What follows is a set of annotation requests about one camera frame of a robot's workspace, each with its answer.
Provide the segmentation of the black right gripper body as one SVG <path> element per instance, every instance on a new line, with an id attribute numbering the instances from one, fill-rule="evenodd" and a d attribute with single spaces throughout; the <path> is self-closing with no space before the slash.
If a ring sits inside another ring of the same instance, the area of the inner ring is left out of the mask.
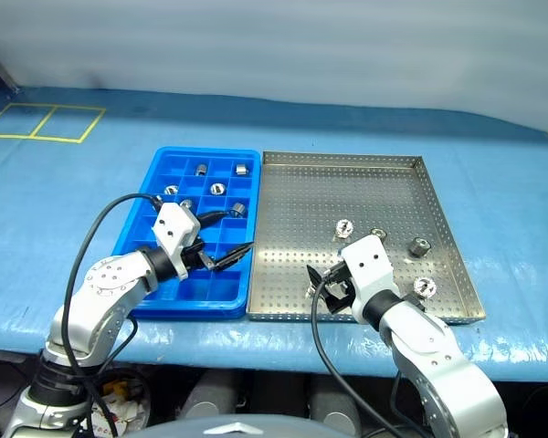
<path id="1" fill-rule="evenodd" d="M 343 292 L 342 297 L 344 296 L 350 297 L 350 306 L 349 306 L 350 308 L 355 299 L 355 289 L 351 281 L 351 278 L 352 278 L 351 271 L 345 261 L 342 261 L 332 266 L 330 269 L 328 269 L 323 275 L 323 278 L 321 281 L 321 284 L 322 284 L 321 294 L 323 296 L 323 301 L 327 296 L 332 295 L 330 291 L 330 286 L 339 285 L 342 288 L 342 292 Z"/>

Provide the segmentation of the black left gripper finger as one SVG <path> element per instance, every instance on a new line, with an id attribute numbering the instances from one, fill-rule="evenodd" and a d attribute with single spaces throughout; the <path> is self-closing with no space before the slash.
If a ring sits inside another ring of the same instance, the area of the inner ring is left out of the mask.
<path id="1" fill-rule="evenodd" d="M 200 224 L 201 229 L 211 227 L 214 224 L 218 224 L 221 220 L 229 216 L 229 211 L 210 211 L 197 215 L 195 218 Z"/>
<path id="2" fill-rule="evenodd" d="M 215 260 L 214 271 L 223 271 L 238 263 L 252 248 L 253 242 L 247 242 L 234 247 L 221 258 Z"/>

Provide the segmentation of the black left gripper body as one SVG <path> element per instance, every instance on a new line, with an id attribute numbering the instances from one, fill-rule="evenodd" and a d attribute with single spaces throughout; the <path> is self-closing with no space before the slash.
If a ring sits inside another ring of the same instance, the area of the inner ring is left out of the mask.
<path id="1" fill-rule="evenodd" d="M 195 240 L 192 245 L 185 247 L 181 259 L 187 270 L 213 270 L 216 266 L 215 260 L 206 252 L 204 240 Z"/>

